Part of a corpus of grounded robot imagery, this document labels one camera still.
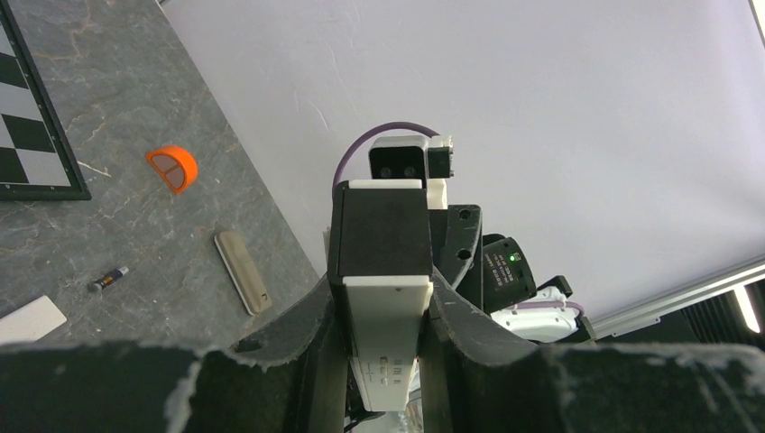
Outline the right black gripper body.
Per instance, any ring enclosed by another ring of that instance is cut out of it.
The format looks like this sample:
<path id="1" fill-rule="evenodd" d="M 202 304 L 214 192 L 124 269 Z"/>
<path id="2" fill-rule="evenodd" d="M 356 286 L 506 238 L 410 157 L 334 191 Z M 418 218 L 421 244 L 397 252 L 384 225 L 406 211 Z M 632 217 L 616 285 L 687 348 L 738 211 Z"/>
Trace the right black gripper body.
<path id="1" fill-rule="evenodd" d="M 429 223 L 435 267 L 453 291 L 483 310 L 482 209 L 463 204 L 430 210 Z"/>

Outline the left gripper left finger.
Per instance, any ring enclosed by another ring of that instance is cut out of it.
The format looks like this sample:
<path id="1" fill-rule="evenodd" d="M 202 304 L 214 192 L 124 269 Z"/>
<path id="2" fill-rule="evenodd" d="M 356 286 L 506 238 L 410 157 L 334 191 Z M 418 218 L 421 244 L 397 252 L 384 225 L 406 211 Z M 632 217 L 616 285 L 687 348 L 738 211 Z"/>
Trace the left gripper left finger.
<path id="1" fill-rule="evenodd" d="M 237 342 L 253 362 L 242 386 L 252 397 L 244 425 L 254 432 L 341 432 L 347 360 L 327 281 L 272 322 Z"/>

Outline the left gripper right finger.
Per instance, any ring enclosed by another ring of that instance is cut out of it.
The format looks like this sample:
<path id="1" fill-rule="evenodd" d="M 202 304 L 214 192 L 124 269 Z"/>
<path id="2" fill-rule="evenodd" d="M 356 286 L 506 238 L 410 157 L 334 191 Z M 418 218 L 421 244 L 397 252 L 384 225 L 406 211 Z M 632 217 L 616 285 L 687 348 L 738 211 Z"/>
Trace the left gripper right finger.
<path id="1" fill-rule="evenodd" d="M 497 325 L 437 273 L 419 348 L 427 432 L 533 432 L 537 345 Z"/>

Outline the white rectangular bar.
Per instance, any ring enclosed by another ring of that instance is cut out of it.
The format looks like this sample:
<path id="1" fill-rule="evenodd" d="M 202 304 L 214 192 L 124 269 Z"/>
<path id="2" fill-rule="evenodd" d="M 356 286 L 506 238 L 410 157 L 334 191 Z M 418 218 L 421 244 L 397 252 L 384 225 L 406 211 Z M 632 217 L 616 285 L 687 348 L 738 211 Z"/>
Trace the white rectangular bar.
<path id="1" fill-rule="evenodd" d="M 335 186 L 327 281 L 364 408 L 403 410 L 434 289 L 421 180 Z"/>

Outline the beige remote control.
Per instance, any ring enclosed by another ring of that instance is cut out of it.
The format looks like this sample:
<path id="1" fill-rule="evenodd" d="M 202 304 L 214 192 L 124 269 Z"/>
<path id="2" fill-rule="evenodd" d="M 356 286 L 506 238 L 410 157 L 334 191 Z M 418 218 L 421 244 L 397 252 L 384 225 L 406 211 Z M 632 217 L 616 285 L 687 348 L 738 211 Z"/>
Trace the beige remote control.
<path id="1" fill-rule="evenodd" d="M 236 231 L 223 231 L 214 236 L 214 243 L 247 313 L 254 316 L 269 309 L 272 297 L 242 235 Z"/>

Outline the dark spare AA battery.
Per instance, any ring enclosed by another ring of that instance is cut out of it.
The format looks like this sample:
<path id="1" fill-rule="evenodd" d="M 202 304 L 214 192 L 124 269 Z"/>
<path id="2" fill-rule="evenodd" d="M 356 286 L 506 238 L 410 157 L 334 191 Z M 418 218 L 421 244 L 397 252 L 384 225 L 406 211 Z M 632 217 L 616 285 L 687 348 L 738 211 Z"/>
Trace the dark spare AA battery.
<path id="1" fill-rule="evenodd" d="M 106 287 L 114 284 L 116 281 L 122 279 L 128 272 L 129 268 L 127 266 L 114 268 L 100 278 L 90 282 L 87 285 L 87 289 L 90 292 L 100 292 Z"/>

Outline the white remote back cover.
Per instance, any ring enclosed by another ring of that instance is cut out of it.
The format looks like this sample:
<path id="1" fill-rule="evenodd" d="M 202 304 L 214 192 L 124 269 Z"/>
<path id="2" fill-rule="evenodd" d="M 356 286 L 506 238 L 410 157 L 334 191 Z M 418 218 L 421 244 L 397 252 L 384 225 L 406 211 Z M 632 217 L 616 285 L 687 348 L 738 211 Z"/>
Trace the white remote back cover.
<path id="1" fill-rule="evenodd" d="M 53 301 L 41 296 L 1 318 L 1 345 L 36 342 L 66 321 Z"/>

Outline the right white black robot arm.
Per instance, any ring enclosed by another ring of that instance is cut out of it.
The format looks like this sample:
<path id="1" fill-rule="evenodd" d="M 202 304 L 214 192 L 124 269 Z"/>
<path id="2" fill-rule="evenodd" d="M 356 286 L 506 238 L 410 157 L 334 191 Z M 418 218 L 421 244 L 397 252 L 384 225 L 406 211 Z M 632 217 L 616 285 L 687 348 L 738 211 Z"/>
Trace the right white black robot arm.
<path id="1" fill-rule="evenodd" d="M 433 259 L 452 291 L 501 327 L 535 343 L 586 343 L 594 330 L 563 275 L 535 282 L 510 236 L 485 234 L 477 205 L 429 212 Z"/>

